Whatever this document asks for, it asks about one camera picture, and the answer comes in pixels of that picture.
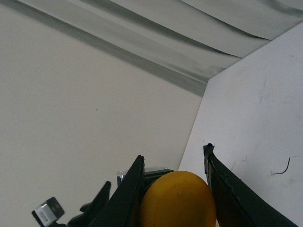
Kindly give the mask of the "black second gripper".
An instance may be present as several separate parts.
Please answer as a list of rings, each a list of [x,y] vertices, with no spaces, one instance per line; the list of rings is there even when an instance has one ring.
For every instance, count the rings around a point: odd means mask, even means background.
[[[90,227],[137,227],[140,203],[144,191],[144,157],[139,155],[109,200],[111,182],[106,181],[91,203],[82,205],[82,214],[73,217],[69,224],[57,221],[65,214],[55,197],[38,205],[32,212],[41,227],[67,227],[78,225],[84,219],[94,219]]]

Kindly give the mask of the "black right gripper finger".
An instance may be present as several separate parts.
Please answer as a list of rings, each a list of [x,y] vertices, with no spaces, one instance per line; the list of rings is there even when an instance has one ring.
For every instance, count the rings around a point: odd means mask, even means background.
[[[214,146],[203,147],[208,186],[221,227],[295,227],[229,170],[214,154]]]

